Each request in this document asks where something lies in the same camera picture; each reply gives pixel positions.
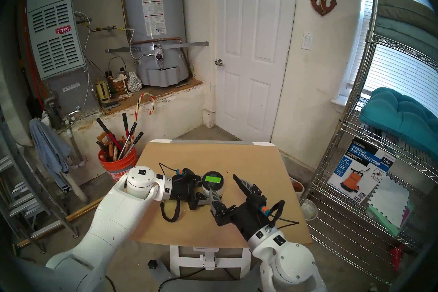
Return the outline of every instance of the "blue towel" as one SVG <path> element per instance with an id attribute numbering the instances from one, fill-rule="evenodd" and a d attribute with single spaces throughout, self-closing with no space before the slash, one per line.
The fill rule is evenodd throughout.
<path id="1" fill-rule="evenodd" d="M 65 161 L 71 154 L 70 145 L 42 123 L 40 119 L 30 120 L 29 128 L 39 160 L 55 179 L 57 185 L 66 190 L 66 187 L 69 186 L 60 172 L 68 173 L 68 164 Z"/>

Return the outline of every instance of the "window blinds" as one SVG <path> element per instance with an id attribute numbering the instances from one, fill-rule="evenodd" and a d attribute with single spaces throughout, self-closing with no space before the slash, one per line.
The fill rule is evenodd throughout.
<path id="1" fill-rule="evenodd" d="M 371 17 L 373 0 L 365 1 L 364 21 L 348 81 L 349 86 L 353 84 L 359 69 Z M 432 9 L 428 0 L 415 1 Z M 438 116 L 438 74 L 431 67 L 407 54 L 377 45 L 364 89 L 373 91 L 378 87 L 389 87 L 410 96 Z"/>

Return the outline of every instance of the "box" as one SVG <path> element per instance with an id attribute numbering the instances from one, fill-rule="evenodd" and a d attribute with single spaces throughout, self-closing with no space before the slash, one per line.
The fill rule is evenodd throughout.
<path id="1" fill-rule="evenodd" d="M 327 183 L 361 203 L 395 160 L 391 153 L 355 137 Z"/>

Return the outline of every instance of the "door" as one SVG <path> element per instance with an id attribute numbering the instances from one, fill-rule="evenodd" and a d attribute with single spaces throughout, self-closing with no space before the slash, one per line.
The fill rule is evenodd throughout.
<path id="1" fill-rule="evenodd" d="M 217 125 L 242 140 L 271 140 L 294 10 L 295 0 L 217 0 Z"/>

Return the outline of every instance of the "wire shelving unit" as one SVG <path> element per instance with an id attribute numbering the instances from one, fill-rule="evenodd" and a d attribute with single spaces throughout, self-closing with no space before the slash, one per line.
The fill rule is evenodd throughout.
<path id="1" fill-rule="evenodd" d="M 332 140 L 327 147 L 313 178 L 305 190 L 300 203 L 306 198 L 317 205 L 318 218 L 308 223 L 312 238 L 354 267 L 369 274 L 377 280 L 391 285 L 397 279 L 397 272 L 389 248 L 402 245 L 406 257 L 414 258 L 421 252 L 427 241 L 428 197 L 420 190 L 408 184 L 403 178 L 389 173 L 390 177 L 404 185 L 410 191 L 410 198 L 415 203 L 407 223 L 397 237 L 367 211 L 368 199 L 357 203 L 343 194 L 327 181 L 335 171 L 346 149 L 340 145 L 345 136 L 357 137 L 363 141 L 393 154 L 397 160 L 423 173 L 434 183 L 438 183 L 438 165 L 425 152 L 415 149 L 401 138 L 389 132 L 376 129 L 360 121 L 360 111 L 368 102 L 363 97 L 365 81 L 370 70 L 376 45 L 383 45 L 409 54 L 417 60 L 438 71 L 436 60 L 406 46 L 374 33 L 377 19 L 378 0 L 373 1 L 370 26 L 366 37 L 365 49 L 359 70 L 348 98 L 346 107 L 336 127 Z"/>

